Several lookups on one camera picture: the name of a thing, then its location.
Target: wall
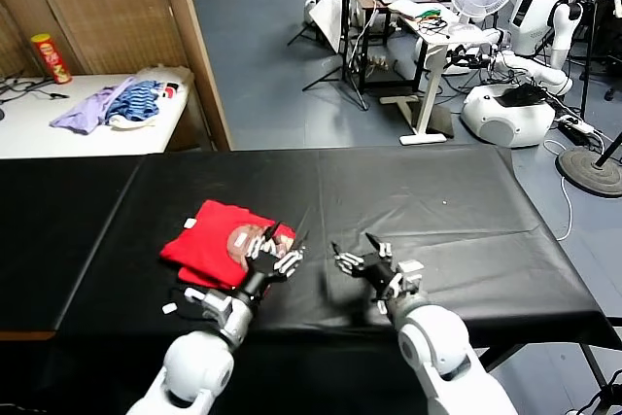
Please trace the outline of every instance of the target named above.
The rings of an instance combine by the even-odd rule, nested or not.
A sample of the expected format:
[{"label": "wall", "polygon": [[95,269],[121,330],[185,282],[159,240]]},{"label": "wall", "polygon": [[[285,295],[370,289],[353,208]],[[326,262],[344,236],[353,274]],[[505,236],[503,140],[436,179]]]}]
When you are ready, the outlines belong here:
[{"label": "wall", "polygon": [[[229,149],[225,115],[191,0],[3,0],[3,4],[15,22],[12,28],[10,21],[0,21],[3,74],[32,63],[27,38],[39,32],[52,34],[75,75],[134,73],[159,63],[188,66],[214,142],[221,150]],[[32,64],[28,67],[30,74],[38,73]],[[180,121],[174,140],[178,147],[194,141],[188,116]]]}]

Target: white table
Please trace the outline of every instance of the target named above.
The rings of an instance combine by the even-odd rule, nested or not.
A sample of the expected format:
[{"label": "white table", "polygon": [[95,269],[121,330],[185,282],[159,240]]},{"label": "white table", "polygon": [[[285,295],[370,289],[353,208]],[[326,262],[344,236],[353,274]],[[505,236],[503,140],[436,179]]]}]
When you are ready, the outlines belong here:
[{"label": "white table", "polygon": [[447,21],[447,26],[438,32],[427,32],[420,29],[417,21],[402,16],[408,27],[412,29],[421,39],[428,44],[428,58],[426,63],[430,69],[428,77],[428,87],[423,97],[423,104],[417,124],[412,126],[412,111],[408,105],[409,101],[416,99],[414,96],[396,96],[380,99],[381,104],[397,104],[408,125],[412,129],[412,135],[399,137],[402,145],[418,145],[424,143],[442,143],[446,141],[444,135],[440,133],[427,133],[430,115],[436,98],[438,83],[444,71],[445,59],[450,46],[459,44],[477,46],[490,43],[486,34],[474,24],[460,23],[459,17],[451,12],[447,7],[437,3],[421,3],[400,0],[389,6],[396,13],[403,12],[409,17],[416,17],[427,10],[440,10],[440,16]]},{"label": "white table", "polygon": [[[104,86],[116,86],[129,75],[87,75],[74,77],[66,85],[48,85],[41,89],[70,96],[49,100],[40,92],[0,106],[5,118],[0,121],[0,158],[121,156],[163,153],[182,112],[190,100],[198,105],[193,91],[193,78],[172,99],[158,99],[159,114],[154,126],[116,130],[99,125],[89,135],[53,128],[50,122],[94,94]],[[12,91],[0,99],[14,96]]]}]

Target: red can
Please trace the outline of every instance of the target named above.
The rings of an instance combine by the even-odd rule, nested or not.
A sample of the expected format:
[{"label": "red can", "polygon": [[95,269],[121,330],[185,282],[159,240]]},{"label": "red can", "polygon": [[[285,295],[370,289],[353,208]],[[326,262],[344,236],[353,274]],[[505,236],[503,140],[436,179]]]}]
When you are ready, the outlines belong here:
[{"label": "red can", "polygon": [[52,37],[48,33],[36,34],[30,41],[35,45],[39,55],[46,61],[54,81],[59,85],[71,82],[71,74],[67,70],[60,53],[56,49]]}]

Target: gray floor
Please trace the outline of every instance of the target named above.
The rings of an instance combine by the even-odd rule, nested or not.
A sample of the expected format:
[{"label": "gray floor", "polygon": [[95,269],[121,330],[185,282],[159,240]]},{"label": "gray floor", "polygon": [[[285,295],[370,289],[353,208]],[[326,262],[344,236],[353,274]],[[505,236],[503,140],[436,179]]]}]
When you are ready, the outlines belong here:
[{"label": "gray floor", "polygon": [[[397,109],[382,107],[367,96],[370,110],[361,112],[354,104],[353,92],[341,84],[321,84],[301,92],[338,64],[331,52],[304,39],[286,47],[301,27],[303,3],[195,1],[235,149],[398,145],[397,138],[407,134],[408,128]],[[390,41],[388,52],[377,53],[398,58],[399,69],[411,73],[413,48],[412,38],[403,36]],[[461,80],[452,83],[457,86]],[[579,104],[580,87],[581,82],[575,82],[566,101],[569,105]],[[444,88],[444,95],[454,94],[448,86]],[[590,85],[587,120],[613,138],[622,130],[622,93],[606,102],[607,88],[597,81]],[[458,112],[462,103],[456,98],[443,105]],[[457,120],[454,127],[454,143],[479,144]],[[557,131],[552,130],[549,136],[568,143]],[[568,208],[554,156],[538,147],[514,151],[513,160],[516,175],[534,205],[553,232],[562,235],[568,225]],[[622,316],[622,200],[596,198],[574,187],[568,192],[574,226],[562,247],[606,314]],[[622,367],[621,354],[596,352],[605,376]],[[573,344],[528,346],[495,375],[524,414],[563,414],[584,404],[597,389]]]}]

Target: white board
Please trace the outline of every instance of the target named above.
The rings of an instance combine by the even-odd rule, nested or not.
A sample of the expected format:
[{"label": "white board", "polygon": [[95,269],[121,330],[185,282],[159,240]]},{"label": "white board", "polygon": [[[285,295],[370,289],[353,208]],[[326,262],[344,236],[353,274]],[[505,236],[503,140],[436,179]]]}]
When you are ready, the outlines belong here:
[{"label": "white board", "polygon": [[335,53],[341,42],[341,0],[320,0],[309,15],[327,37]]}]

